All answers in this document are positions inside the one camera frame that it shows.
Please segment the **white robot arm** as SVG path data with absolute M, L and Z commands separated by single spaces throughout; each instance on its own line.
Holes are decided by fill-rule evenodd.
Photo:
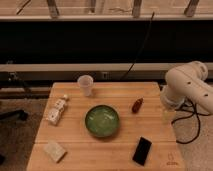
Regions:
M 166 85 L 160 92 L 164 124 L 173 119 L 175 110 L 186 98 L 213 114 L 213 87 L 205 82 L 207 76 L 208 68 L 200 61 L 176 66 L 166 72 Z

